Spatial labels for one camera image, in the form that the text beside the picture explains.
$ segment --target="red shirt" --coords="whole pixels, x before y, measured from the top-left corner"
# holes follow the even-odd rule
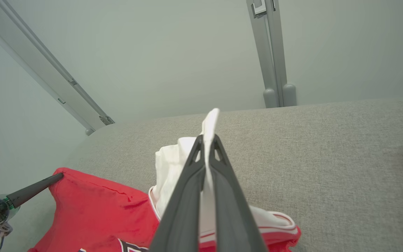
[[[49,189],[56,200],[54,222],[28,252],[147,251],[159,221],[146,193],[68,168]],[[290,251],[301,232],[265,233],[270,252]],[[215,251],[201,244],[200,251]]]

